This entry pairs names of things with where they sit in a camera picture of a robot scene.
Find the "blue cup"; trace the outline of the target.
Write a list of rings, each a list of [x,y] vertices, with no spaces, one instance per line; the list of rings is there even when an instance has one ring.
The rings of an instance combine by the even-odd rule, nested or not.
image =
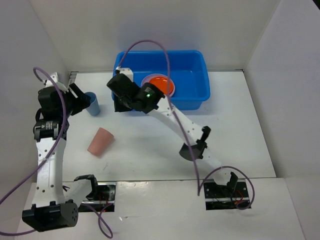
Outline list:
[[[85,94],[90,97],[90,105],[86,108],[87,112],[93,117],[99,115],[101,111],[96,94],[90,91]]]

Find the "purple plate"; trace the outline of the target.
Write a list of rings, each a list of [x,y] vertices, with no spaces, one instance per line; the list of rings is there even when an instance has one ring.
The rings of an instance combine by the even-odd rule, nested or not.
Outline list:
[[[164,74],[153,73],[147,75],[141,82],[140,86],[142,87],[145,83],[151,83],[155,85],[159,90],[161,90],[165,95],[169,95],[170,97],[175,92],[175,84]]]

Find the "salmon pink cup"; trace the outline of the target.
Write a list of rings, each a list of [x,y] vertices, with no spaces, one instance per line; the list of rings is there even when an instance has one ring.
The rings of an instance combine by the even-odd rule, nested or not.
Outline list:
[[[108,130],[100,127],[93,137],[87,151],[95,157],[100,157],[112,144],[115,137]]]

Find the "orange plate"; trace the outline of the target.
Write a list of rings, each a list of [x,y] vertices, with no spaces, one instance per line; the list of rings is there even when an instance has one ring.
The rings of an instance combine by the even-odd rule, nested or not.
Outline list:
[[[171,79],[168,80],[167,76],[162,76],[162,75],[152,76],[148,80],[148,82],[156,86],[165,95],[172,96],[175,92],[175,84]]]

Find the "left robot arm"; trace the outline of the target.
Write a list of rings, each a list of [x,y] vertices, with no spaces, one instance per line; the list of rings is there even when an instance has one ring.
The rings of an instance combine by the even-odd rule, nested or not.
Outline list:
[[[40,109],[33,128],[38,153],[37,182],[31,208],[22,212],[24,223],[38,232],[74,227],[79,207],[94,200],[100,188],[93,174],[77,176],[63,189],[63,159],[67,145],[68,118],[90,104],[90,98],[76,84],[55,88],[47,82],[38,91]]]

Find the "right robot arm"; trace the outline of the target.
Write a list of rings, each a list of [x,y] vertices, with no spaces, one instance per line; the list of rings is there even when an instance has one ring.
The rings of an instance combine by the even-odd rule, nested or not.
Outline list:
[[[194,164],[199,160],[208,165],[210,171],[224,168],[207,144],[211,128],[190,120],[154,84],[146,82],[138,86],[127,74],[117,70],[106,86],[112,91],[115,112],[136,111],[154,117],[183,140],[179,150],[183,159]]]

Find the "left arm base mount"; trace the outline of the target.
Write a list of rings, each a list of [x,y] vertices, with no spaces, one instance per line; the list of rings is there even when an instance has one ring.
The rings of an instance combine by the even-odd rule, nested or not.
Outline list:
[[[62,188],[65,201],[73,201],[79,212],[92,212],[89,206],[97,212],[113,212],[115,209],[115,183],[98,182],[92,186],[89,180],[79,180],[64,182]]]

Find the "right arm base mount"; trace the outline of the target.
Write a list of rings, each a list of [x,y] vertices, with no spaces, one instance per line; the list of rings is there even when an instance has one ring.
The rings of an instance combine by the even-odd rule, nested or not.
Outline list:
[[[237,182],[234,192],[230,192],[225,185],[218,185],[214,181],[205,182],[203,191],[207,211],[245,208],[250,203],[244,179]]]

